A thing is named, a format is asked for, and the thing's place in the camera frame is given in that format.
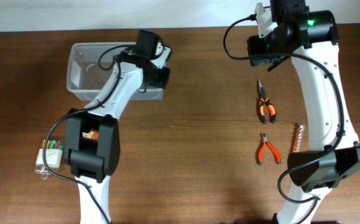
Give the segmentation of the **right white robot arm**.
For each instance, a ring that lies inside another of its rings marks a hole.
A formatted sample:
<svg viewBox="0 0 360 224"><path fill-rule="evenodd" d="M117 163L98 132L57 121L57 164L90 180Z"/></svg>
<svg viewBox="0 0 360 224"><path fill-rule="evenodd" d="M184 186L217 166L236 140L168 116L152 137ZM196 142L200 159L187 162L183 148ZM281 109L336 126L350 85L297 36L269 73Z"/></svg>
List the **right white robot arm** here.
<svg viewBox="0 0 360 224"><path fill-rule="evenodd" d="M304 1L272 1L255 10L259 33L247 41L252 65L276 67L290 59L308 117L308 150L292 152L284 206L274 223L310 223L319 204L360 169L360 142L347 111L338 65L338 30L332 12Z"/></svg>

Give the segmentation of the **orange black long-nose pliers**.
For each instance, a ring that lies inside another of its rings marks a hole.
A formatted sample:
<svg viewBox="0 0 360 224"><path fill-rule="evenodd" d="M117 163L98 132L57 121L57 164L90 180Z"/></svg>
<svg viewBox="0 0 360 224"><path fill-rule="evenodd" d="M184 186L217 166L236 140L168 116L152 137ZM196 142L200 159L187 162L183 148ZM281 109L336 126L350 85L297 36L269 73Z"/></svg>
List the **orange black long-nose pliers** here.
<svg viewBox="0 0 360 224"><path fill-rule="evenodd" d="M258 112L260 121L263 124L267 123L267 119L266 119L265 114L264 114L264 106L266 106L268 108L268 110L269 110L270 121L272 123L275 123L276 118L277 118L275 108L274 108L273 104L270 102L270 98L268 98L266 96L266 92L265 92L264 87L262 86L261 81L258 80L257 84L258 84L258 93L259 93L259 102L258 102L257 112Z"/></svg>

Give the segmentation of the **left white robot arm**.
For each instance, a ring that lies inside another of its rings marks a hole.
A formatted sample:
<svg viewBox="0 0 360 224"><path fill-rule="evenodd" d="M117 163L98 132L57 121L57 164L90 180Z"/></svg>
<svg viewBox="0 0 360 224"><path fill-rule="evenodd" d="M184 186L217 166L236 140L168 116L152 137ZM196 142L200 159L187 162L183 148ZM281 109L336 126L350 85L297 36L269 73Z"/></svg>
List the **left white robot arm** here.
<svg viewBox="0 0 360 224"><path fill-rule="evenodd" d="M111 75L98 95L65 120L64 160L80 193L81 223L111 223L109 182L120 158L119 119L143 85L164 89L170 50L159 54L124 51L114 56Z"/></svg>

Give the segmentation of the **clear plastic container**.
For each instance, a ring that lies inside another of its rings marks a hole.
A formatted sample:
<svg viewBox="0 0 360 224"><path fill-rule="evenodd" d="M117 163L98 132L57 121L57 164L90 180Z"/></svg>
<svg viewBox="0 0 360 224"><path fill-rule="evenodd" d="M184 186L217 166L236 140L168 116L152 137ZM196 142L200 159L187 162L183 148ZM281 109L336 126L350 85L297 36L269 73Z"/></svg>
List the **clear plastic container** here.
<svg viewBox="0 0 360 224"><path fill-rule="evenodd" d="M125 42L88 42L72 46L67 68L67 90L81 101L95 98L111 76L113 55L124 50Z"/></svg>

